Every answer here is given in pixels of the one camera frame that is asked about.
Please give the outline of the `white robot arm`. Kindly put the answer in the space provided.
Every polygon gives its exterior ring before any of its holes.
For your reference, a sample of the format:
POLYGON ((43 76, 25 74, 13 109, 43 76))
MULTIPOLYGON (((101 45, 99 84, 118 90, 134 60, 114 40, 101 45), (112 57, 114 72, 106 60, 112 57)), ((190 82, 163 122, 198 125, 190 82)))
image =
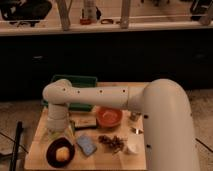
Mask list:
POLYGON ((81 103, 129 110, 143 115, 148 171, 200 171, 190 102, 184 89, 169 79, 142 86, 74 87, 67 79, 45 86, 47 127, 62 131, 68 105, 81 103))

